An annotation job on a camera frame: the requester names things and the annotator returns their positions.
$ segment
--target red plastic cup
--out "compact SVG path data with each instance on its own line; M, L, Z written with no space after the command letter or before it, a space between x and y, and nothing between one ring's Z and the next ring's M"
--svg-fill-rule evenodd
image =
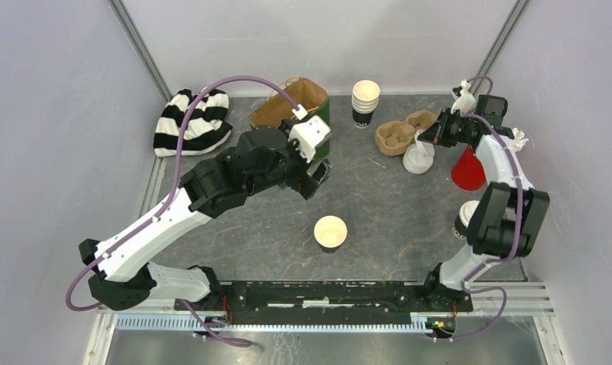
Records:
M460 189L470 192L480 189L487 182L483 165L476 158L471 147L465 148L460 160L451 170L451 179Z

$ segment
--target white wall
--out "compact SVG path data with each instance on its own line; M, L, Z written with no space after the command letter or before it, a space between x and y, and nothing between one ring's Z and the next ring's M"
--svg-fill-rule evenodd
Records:
M552 203L527 258L577 364L612 363L612 2L532 2L491 73Z
M105 0L0 2L0 364L80 363L77 245L134 218L162 105Z
M364 78L443 92L480 67L514 0L123 0L172 93L299 74L330 94ZM241 83L232 95L265 95Z

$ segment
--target green paper bag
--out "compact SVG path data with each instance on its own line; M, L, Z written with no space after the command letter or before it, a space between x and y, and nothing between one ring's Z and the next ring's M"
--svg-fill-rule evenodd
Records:
M293 76L279 84L281 85L285 85L284 91L298 104L303 105L308 114L319 116L327 125L330 125L330 100L326 90L312 80L300 76ZM257 125L278 128L281 120L287 118L298 122L292 114L292 106L284 97L270 95L263 105L249 115L249 124L253 128ZM314 161L322 160L328 156L328 152L330 152L330 140L317 149Z

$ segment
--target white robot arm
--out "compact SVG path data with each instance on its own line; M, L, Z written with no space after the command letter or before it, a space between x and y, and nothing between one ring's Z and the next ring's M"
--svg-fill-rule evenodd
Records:
M513 130L500 126L506 110L504 98L480 95L474 114L447 108L418 137L444 147L469 144L488 184L466 227L467 244L426 278L433 303L459 302L470 283L488 268L527 256L547 213L549 195L534 189L516 158L522 142ZM506 214L510 211L520 215Z
M210 268L183 270L150 260L183 234L272 186L284 183L305 199L311 198L331 169L328 160L311 168L317 148L330 136L330 128L318 116L306 117L296 125L286 119L279 129L261 126L245 132L235 148L197 163L180 179L161 215L157 217L156 213L169 195L121 233L101 242L85 240L80 244L82 261L87 265L104 257L88 281L93 297L114 310L131 308L145 299L195 302L205 297L211 286L217 285ZM148 221L144 229L132 235ZM124 244L106 253L129 234L131 238Z

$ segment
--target black and white striped hat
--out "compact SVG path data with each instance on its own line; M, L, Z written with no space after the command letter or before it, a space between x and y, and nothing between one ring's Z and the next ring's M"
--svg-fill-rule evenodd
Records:
M158 157L176 155L182 118L196 97L191 90L183 89L165 106L154 136L154 152ZM185 131L183 156L206 154L225 143L232 134L232 126L224 121L229 107L230 98L218 89L198 102Z

